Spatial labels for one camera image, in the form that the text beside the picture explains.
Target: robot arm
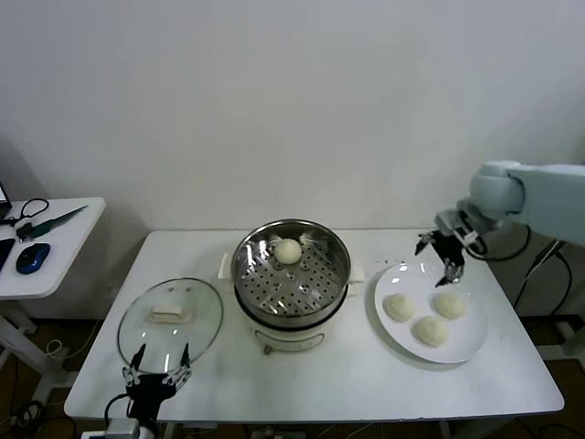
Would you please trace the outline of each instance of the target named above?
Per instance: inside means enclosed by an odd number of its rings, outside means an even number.
[[[437,286],[450,284],[463,276],[462,250],[484,252],[481,237],[505,220],[585,245],[584,218],[585,166],[486,162],[472,179],[470,197],[437,214],[438,229],[421,235],[415,254],[432,244],[445,264]]]

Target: power cord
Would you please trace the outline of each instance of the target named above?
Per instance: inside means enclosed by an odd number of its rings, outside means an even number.
[[[545,439],[544,437],[544,432],[546,430],[550,430],[552,428],[559,428],[561,430],[566,430],[568,432],[571,432],[572,434],[575,434],[576,436],[580,437],[580,438],[584,438],[585,439],[585,434],[575,430],[574,428],[568,427],[567,425],[562,425],[560,423],[547,423],[545,425],[543,425],[542,427],[537,429],[537,432],[534,433],[532,431],[532,429],[530,427],[528,427],[528,425],[526,425],[523,421],[520,421],[519,419],[515,419],[515,421],[517,423],[519,423],[520,425],[522,425],[522,427],[530,434],[530,436],[533,439]]]
[[[532,230],[528,226],[526,226],[526,237],[525,237],[525,240],[524,240],[524,244],[522,244],[522,246],[518,250],[516,250],[515,252],[512,252],[512,253],[508,254],[507,256],[502,256],[502,257],[497,257],[497,256],[483,256],[482,254],[478,254],[477,252],[474,252],[474,251],[470,250],[467,247],[465,248],[465,251],[472,258],[477,259],[478,261],[485,261],[485,262],[505,262],[505,261],[510,261],[511,259],[514,259],[516,256],[518,256],[521,253],[523,253],[524,250],[527,249],[528,244],[530,243],[530,239],[531,238],[532,238]],[[484,252],[486,252],[487,246],[485,245],[484,240],[482,240],[481,238],[478,238],[478,241],[484,247],[484,249],[485,249]]]
[[[0,421],[0,425],[3,425],[6,421],[10,421],[12,418],[12,413],[15,411],[15,399],[16,399],[16,384],[18,383],[18,358],[15,357],[15,380],[12,384],[12,396],[10,397],[10,413],[6,416],[2,421]],[[10,429],[6,430],[4,433],[0,434],[0,437],[8,434]]]
[[[567,280],[567,288],[565,289],[565,294],[560,299],[560,302],[558,302],[558,305],[555,306],[555,309],[552,310],[552,312],[550,313],[551,315],[556,314],[557,311],[563,307],[565,302],[567,302],[567,299],[569,298],[570,288],[571,288],[571,286],[573,286],[573,271],[570,269],[569,263],[567,262],[565,257],[560,252],[556,252],[555,256],[558,258],[559,261],[561,261],[563,263],[563,265],[565,265],[569,279]]]
[[[123,398],[127,398],[129,395],[128,393],[120,393],[119,395],[114,396],[112,399],[110,399],[110,402],[108,402],[108,404],[106,405],[106,409],[103,411],[103,421],[106,422],[106,428],[108,428],[108,425],[110,425],[110,407],[112,407],[112,404],[114,404],[116,401],[121,400]]]
[[[16,409],[12,416],[15,422],[10,428],[0,435],[1,437],[11,435],[15,439],[27,439],[33,437],[38,429],[46,423],[56,420],[66,420],[73,427],[71,439],[77,437],[75,422],[66,415],[45,418],[45,407],[39,401],[30,401]]]
[[[572,286],[572,271],[570,270],[570,266],[567,263],[567,260],[565,260],[565,258],[563,257],[563,255],[561,253],[559,253],[560,249],[566,244],[566,242],[564,241],[557,241],[557,240],[552,240],[549,244],[547,244],[537,255],[537,257],[535,258],[535,260],[532,262],[532,264],[530,265],[530,267],[528,268],[526,275],[524,276],[524,280],[522,281],[522,287],[520,288],[520,292],[518,293],[518,296],[516,297],[516,300],[514,301],[514,308],[517,308],[518,304],[520,303],[520,300],[522,299],[524,292],[527,288],[527,282],[528,279],[530,278],[530,276],[532,276],[532,274],[534,274],[536,272],[536,270],[546,261],[548,261],[553,255],[557,256],[557,258],[559,258],[561,260],[561,262],[563,262],[563,264],[567,267],[568,272],[569,272],[569,286],[563,296],[563,300],[561,301],[561,303],[559,303],[557,306],[555,306],[555,309],[552,314],[555,314],[561,306],[563,306],[563,304],[565,303],[565,300],[567,300],[567,296],[569,294],[569,290],[570,287]]]
[[[329,425],[322,432],[320,432],[314,439],[321,439],[323,436],[325,436],[327,433],[329,433],[334,427],[335,427],[335,424]]]
[[[213,430],[205,430],[203,432],[193,432],[188,434],[187,436],[185,436],[183,439],[193,439],[194,437],[199,437],[199,436],[205,436],[206,434],[212,434],[215,433],[217,430],[213,429]]]
[[[372,425],[374,425],[374,424],[373,423],[367,423],[363,427],[360,427],[357,430],[355,430],[354,432],[348,434],[346,436],[346,439],[350,439],[351,437],[354,437],[356,434],[362,433],[364,430],[366,430],[368,427],[371,427]]]
[[[90,335],[85,340],[85,343],[83,343],[81,348],[77,349],[72,354],[69,354],[66,357],[55,357],[55,354],[57,354],[60,350],[63,349],[63,342],[57,338],[53,338],[45,346],[45,355],[47,355],[48,357],[51,357],[52,359],[72,359],[73,357],[78,356],[81,352],[83,352],[83,350],[90,343],[91,338],[93,337],[93,334],[95,333],[95,330],[97,329],[99,323],[100,323],[100,320],[96,320],[95,324],[93,325],[93,328],[91,329]],[[51,344],[53,344],[53,343],[57,343],[58,346],[51,350],[51,349],[49,349],[49,346],[51,346]]]
[[[35,201],[39,201],[39,202],[43,203],[44,206],[41,209],[36,210],[34,213],[31,213],[31,214],[27,215],[25,213],[25,209],[27,208],[27,206],[30,203],[33,203]],[[24,218],[33,218],[36,215],[38,215],[39,213],[43,213],[45,210],[48,209],[48,206],[49,206],[49,203],[48,203],[48,201],[46,199],[44,199],[44,198],[32,198],[29,201],[27,201],[25,204],[23,204],[23,206],[22,206],[22,208],[20,210],[20,216],[18,218],[10,217],[10,218],[6,218],[6,219],[0,219],[0,226],[3,226],[3,225],[6,225],[7,224],[7,225],[10,225],[12,227],[15,227],[15,225],[20,220],[23,220]]]

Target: computer mouse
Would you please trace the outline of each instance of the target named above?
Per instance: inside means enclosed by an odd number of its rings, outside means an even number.
[[[47,259],[51,246],[45,243],[26,247],[16,259],[16,270],[21,274],[31,274],[38,270]]]

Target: white table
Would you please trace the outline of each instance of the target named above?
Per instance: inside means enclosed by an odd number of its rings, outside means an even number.
[[[224,252],[246,231],[158,231],[149,235],[108,314],[65,404],[68,415],[101,419],[123,392],[116,330],[127,306],[150,286],[176,277],[214,284],[224,323],[193,377],[163,403],[161,422],[298,423],[456,419],[553,412],[564,401],[516,313],[483,262],[467,261],[463,282],[483,305],[489,332],[461,365],[431,364],[384,333],[372,308],[373,279],[402,258],[414,259],[417,230],[340,230],[366,282],[350,287],[335,332],[305,352],[262,354],[234,297],[217,278]],[[421,262],[437,262],[432,249]],[[123,417],[116,402],[111,417]]]
[[[33,242],[19,242],[15,228],[0,227],[0,240],[16,239],[16,244],[0,272],[0,301],[2,301],[0,302],[0,343],[5,347],[5,351],[0,356],[0,364],[10,353],[13,353],[39,372],[42,379],[33,399],[41,402],[47,400],[52,388],[70,387],[77,372],[66,373],[61,368],[62,361],[47,356],[24,335],[24,333],[35,332],[37,328],[22,312],[16,301],[46,297],[57,290],[106,206],[103,198],[51,199],[49,203],[45,212],[32,219],[34,225],[81,206],[88,207],[66,224],[34,240],[34,242],[47,242],[51,245],[47,259],[35,273],[23,275],[16,271],[16,258]],[[18,218],[23,204],[23,201],[14,202],[7,217]],[[12,320],[18,327],[13,327],[5,317]]]

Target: steamed bun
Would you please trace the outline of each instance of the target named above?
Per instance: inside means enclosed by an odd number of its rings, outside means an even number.
[[[449,337],[447,324],[437,316],[423,317],[417,322],[414,329],[420,341],[434,348],[442,345]]]
[[[295,240],[285,239],[276,244],[274,256],[278,262],[289,265],[301,259],[302,252],[301,244]]]
[[[432,301],[439,313],[447,318],[459,318],[467,314],[465,300],[455,293],[439,293]]]
[[[405,294],[393,294],[384,301],[386,313],[394,320],[406,322],[414,316],[414,302]]]

